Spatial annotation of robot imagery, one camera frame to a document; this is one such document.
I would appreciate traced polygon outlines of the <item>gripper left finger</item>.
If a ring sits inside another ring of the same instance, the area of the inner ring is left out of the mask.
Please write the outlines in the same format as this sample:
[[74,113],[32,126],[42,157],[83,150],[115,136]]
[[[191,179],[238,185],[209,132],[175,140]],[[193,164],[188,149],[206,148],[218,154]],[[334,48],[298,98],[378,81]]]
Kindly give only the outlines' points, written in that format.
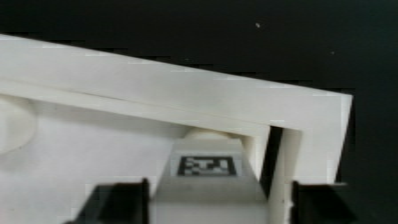
[[97,185],[64,224],[149,224],[149,181]]

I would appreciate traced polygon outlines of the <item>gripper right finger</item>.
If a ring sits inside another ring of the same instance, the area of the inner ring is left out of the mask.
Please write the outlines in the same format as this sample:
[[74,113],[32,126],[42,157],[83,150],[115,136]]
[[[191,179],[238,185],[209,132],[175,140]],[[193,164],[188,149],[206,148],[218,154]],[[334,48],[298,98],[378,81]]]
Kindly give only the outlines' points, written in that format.
[[355,213],[337,192],[344,184],[293,182],[289,224],[353,224]]

